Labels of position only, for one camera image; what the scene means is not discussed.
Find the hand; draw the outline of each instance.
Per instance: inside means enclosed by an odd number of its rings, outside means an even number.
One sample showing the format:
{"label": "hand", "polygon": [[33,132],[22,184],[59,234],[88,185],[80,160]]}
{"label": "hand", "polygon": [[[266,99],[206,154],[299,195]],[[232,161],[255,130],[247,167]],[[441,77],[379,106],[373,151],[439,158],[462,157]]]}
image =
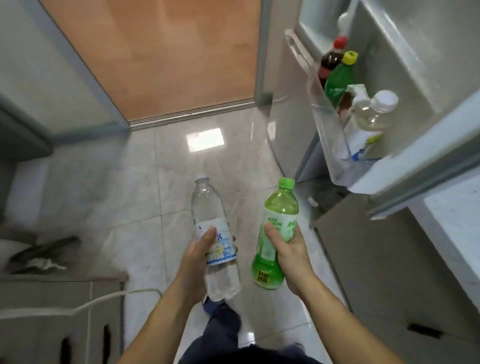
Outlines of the hand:
{"label": "hand", "polygon": [[297,296],[302,295],[303,288],[312,279],[317,279],[310,259],[308,258],[307,246],[297,225],[293,231],[293,237],[289,243],[283,240],[278,230],[269,221],[264,225],[265,235],[270,239],[278,251],[278,263],[287,279],[287,285]]}
{"label": "hand", "polygon": [[193,307],[206,294],[204,276],[207,269],[206,254],[216,242],[216,228],[210,227],[200,241],[194,238],[180,263],[172,286],[187,304]]}

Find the white label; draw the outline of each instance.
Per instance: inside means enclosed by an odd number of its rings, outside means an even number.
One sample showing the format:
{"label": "white label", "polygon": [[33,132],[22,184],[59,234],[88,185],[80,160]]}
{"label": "white label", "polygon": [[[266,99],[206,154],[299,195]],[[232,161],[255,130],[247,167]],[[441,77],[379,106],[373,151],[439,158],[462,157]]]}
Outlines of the white label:
{"label": "white label", "polygon": [[258,236],[257,251],[260,251],[260,256],[265,260],[275,262],[276,249],[272,242],[265,235],[264,225],[270,221],[273,226],[280,232],[283,240],[289,242],[293,236],[293,229],[297,224],[297,215],[279,214],[268,209],[264,211],[264,218],[262,227],[260,228],[260,235]]}
{"label": "white label", "polygon": [[359,128],[355,115],[352,114],[345,125],[345,136],[352,153],[352,159],[359,160],[360,155],[365,153],[373,143],[380,139],[382,132],[367,131]]}
{"label": "white label", "polygon": [[198,240],[200,241],[200,238],[210,226],[216,227],[216,243],[212,245],[207,254],[207,264],[214,266],[237,258],[233,238],[230,234],[230,226],[225,218],[215,218],[196,224],[195,232]]}

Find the white hose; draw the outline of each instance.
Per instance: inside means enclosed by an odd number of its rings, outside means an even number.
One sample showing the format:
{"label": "white hose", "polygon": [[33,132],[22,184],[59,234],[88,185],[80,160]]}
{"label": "white hose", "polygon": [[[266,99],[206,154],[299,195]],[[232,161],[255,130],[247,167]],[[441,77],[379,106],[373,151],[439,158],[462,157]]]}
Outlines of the white hose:
{"label": "white hose", "polygon": [[105,296],[95,298],[90,302],[87,302],[77,308],[61,308],[61,307],[49,307],[49,308],[14,308],[14,309],[5,309],[0,310],[0,320],[6,318],[20,318],[20,317],[32,317],[32,316],[74,316],[77,313],[90,308],[97,303],[107,301],[111,298],[125,296],[131,293],[142,293],[142,292],[157,292],[160,298],[162,298],[162,292],[155,288],[148,288],[144,290],[132,290],[132,291],[119,291]]}

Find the bottle with white cap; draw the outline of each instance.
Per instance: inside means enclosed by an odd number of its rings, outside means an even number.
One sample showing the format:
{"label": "bottle with white cap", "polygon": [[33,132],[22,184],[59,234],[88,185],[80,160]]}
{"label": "bottle with white cap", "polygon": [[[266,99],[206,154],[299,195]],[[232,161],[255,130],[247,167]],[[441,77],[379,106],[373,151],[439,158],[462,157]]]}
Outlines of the bottle with white cap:
{"label": "bottle with white cap", "polygon": [[361,159],[391,125],[391,113],[398,104],[398,96],[390,90],[378,91],[369,103],[354,103],[345,125],[345,137],[352,159]]}
{"label": "bottle with white cap", "polygon": [[212,301],[230,299],[241,290],[237,253],[233,235],[225,216],[222,199],[207,176],[195,175],[192,195],[192,216],[195,233],[200,240],[210,226],[216,227],[216,243],[207,254],[205,284]]}

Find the orange wood floor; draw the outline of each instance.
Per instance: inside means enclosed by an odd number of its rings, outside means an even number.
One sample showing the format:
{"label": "orange wood floor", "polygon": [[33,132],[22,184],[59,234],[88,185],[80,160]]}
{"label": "orange wood floor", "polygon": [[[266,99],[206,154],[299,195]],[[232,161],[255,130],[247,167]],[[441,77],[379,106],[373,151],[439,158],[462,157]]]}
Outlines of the orange wood floor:
{"label": "orange wood floor", "polygon": [[261,0],[41,0],[128,120],[253,97]]}

